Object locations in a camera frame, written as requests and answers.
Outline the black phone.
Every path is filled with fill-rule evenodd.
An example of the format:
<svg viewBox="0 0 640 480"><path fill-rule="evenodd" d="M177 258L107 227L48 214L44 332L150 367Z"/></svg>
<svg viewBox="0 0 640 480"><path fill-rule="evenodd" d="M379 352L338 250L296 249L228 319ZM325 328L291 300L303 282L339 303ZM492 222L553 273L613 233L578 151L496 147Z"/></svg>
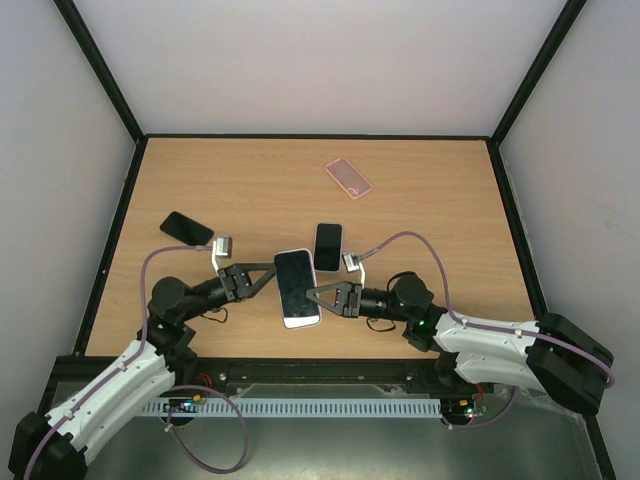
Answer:
<svg viewBox="0 0 640 480"><path fill-rule="evenodd" d="M214 238L212 229L177 211L161 222L159 230L188 246L207 245Z"/></svg>

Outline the pink phone case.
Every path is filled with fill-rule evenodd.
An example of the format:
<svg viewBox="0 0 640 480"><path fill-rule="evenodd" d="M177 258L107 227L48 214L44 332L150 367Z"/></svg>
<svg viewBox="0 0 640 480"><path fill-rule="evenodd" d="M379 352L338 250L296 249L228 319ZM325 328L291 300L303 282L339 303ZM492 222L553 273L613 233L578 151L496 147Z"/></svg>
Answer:
<svg viewBox="0 0 640 480"><path fill-rule="evenodd" d="M371 183L344 157L328 163L325 170L352 200L357 200L372 190Z"/></svg>

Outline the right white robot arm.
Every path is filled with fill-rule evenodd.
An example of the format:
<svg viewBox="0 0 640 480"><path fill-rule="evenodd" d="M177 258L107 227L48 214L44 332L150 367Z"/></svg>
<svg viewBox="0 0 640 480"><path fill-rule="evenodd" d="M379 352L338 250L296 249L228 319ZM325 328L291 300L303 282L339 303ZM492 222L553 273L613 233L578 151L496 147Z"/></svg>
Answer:
<svg viewBox="0 0 640 480"><path fill-rule="evenodd" d="M325 289L335 293L333 302L320 298ZM462 315L436 305L433 293L411 271L395 275L384 290L337 282L310 288L306 297L344 318L404 323L402 336L412 347L444 356L436 379L450 392L467 383L510 385L592 416L610 385L611 352L566 317L548 313L509 323Z"/></svg>

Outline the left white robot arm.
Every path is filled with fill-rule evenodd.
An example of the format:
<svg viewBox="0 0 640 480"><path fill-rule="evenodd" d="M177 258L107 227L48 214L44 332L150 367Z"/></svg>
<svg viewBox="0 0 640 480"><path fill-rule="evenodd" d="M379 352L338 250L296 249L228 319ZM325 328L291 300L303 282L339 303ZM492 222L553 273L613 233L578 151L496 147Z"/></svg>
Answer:
<svg viewBox="0 0 640 480"><path fill-rule="evenodd" d="M188 321L254 297L275 276L271 263L236 263L189 286L164 277L125 351L82 390L17 425L9 470L22 479L82 479L104 445L145 405L175 386L193 388L198 357Z"/></svg>

